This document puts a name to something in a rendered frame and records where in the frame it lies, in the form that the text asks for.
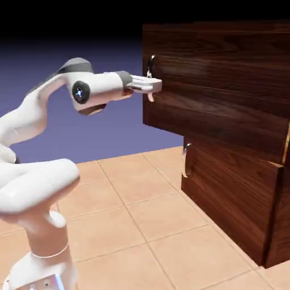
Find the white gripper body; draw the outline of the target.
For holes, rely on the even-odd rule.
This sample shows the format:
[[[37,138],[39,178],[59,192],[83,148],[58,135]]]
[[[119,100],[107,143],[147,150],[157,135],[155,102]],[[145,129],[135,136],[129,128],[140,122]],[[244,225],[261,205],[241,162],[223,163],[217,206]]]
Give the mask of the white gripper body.
[[[156,78],[148,78],[146,76],[132,75],[132,82],[129,88],[140,93],[157,93],[162,90],[162,80]]]

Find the large dark wood door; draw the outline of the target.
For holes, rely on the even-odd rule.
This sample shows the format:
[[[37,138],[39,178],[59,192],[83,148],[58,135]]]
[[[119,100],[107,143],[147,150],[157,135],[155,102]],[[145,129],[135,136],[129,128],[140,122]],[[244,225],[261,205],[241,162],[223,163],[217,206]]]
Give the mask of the large dark wood door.
[[[143,70],[163,81],[143,122],[286,161],[290,124],[290,21],[144,24]]]

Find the small dark wood door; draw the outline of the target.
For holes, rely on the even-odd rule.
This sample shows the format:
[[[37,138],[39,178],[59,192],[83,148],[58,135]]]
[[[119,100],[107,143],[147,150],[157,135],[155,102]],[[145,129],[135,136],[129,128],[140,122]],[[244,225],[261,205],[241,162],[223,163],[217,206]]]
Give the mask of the small dark wood door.
[[[257,265],[290,260],[285,167],[208,142],[191,143],[181,189]]]

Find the dark wood cabinet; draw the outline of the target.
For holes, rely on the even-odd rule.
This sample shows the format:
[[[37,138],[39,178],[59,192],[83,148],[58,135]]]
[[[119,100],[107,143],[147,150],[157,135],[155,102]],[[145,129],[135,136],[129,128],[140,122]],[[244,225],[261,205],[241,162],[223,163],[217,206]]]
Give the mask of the dark wood cabinet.
[[[290,260],[290,20],[144,24],[143,122],[184,139],[181,187],[256,264]]]

